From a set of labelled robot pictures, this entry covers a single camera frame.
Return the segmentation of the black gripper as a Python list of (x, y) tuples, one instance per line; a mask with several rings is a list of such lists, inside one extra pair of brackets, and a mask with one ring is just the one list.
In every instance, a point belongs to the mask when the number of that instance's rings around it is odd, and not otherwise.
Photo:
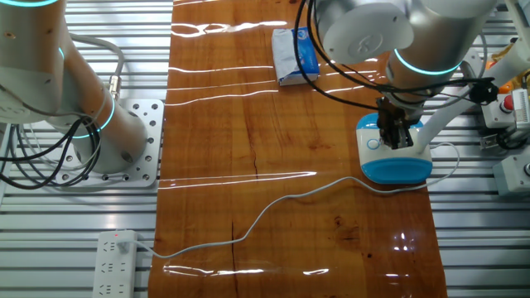
[(408, 118), (406, 111), (394, 105), (389, 99), (377, 99), (378, 120), (383, 143), (390, 148), (412, 147), (413, 139), (409, 127), (414, 121)]

